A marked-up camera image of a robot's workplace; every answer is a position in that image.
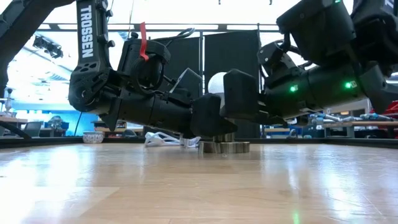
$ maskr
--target red tag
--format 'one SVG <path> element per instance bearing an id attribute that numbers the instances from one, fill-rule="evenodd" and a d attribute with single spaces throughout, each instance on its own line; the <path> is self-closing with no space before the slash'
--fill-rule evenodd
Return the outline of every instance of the red tag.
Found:
<path id="1" fill-rule="evenodd" d="M 145 29 L 145 22 L 143 22 L 140 25 L 140 30 L 141 30 L 141 48 L 139 50 L 139 55 L 145 59 L 145 61 L 148 61 L 149 57 L 148 55 L 145 54 L 145 51 L 147 50 L 147 31 Z"/>

